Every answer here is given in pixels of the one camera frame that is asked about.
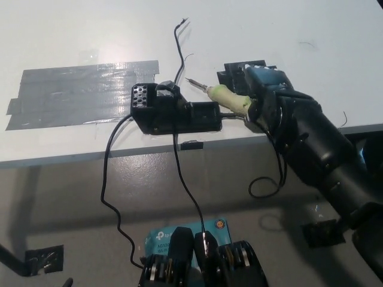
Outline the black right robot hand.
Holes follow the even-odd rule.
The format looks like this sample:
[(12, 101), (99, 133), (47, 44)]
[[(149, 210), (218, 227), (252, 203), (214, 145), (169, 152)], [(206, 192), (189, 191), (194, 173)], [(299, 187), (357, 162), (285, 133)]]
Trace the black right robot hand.
[(251, 98), (246, 119), (272, 133), (281, 119), (276, 92), (293, 90), (293, 85), (284, 71), (268, 66), (245, 65), (244, 75)]

